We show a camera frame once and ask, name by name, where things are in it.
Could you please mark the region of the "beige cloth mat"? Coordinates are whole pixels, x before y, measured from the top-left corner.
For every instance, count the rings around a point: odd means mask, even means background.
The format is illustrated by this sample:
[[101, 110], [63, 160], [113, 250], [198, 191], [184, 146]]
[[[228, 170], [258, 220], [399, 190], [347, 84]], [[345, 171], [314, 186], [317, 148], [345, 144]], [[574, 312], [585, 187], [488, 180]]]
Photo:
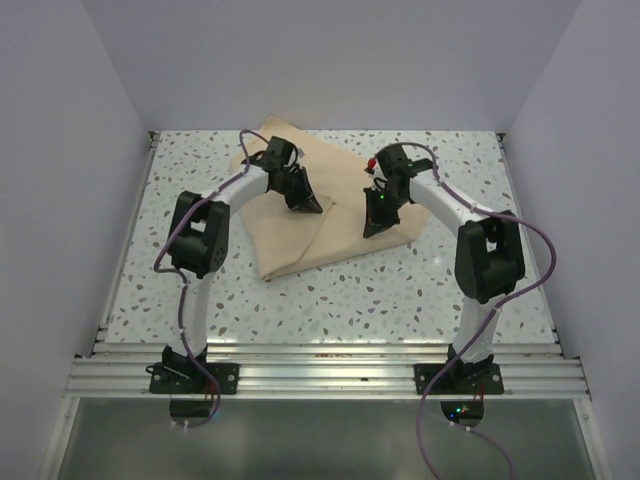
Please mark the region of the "beige cloth mat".
[[363, 237], [363, 189], [370, 185], [363, 157], [278, 117], [267, 118], [259, 133], [265, 138], [284, 138], [301, 148], [301, 163], [323, 208], [321, 214], [295, 213], [287, 208], [281, 195], [268, 192], [240, 209], [263, 280], [399, 246], [421, 235], [430, 212], [419, 205], [406, 204], [399, 210], [398, 225], [369, 239]]

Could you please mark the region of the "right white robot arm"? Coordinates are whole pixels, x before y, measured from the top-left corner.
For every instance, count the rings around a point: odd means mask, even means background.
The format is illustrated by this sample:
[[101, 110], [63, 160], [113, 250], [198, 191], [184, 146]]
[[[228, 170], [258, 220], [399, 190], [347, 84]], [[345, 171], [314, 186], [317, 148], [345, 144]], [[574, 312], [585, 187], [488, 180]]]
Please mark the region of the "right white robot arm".
[[367, 162], [372, 184], [364, 189], [363, 236], [370, 238], [400, 223], [407, 204], [425, 207], [454, 235], [454, 278], [463, 293], [459, 330], [445, 369], [451, 389], [468, 392], [481, 380], [480, 368], [493, 360], [499, 302], [515, 291], [525, 275], [518, 223], [510, 211], [496, 212], [446, 185], [435, 155], [411, 160], [405, 142], [381, 149]]

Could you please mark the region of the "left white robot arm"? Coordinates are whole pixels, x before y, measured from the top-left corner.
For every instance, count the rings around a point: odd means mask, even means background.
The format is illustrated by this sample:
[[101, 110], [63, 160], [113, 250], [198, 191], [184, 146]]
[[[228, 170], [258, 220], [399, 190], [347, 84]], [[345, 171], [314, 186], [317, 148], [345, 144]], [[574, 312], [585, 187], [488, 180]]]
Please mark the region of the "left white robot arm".
[[267, 192], [281, 195], [295, 213], [323, 212], [299, 164], [298, 147], [276, 136], [263, 150], [246, 153], [241, 168], [211, 193], [184, 191], [177, 198], [167, 242], [153, 269], [182, 281], [175, 339], [164, 348], [162, 365], [185, 392], [197, 392], [207, 383], [207, 309], [213, 276], [228, 254], [230, 219]]

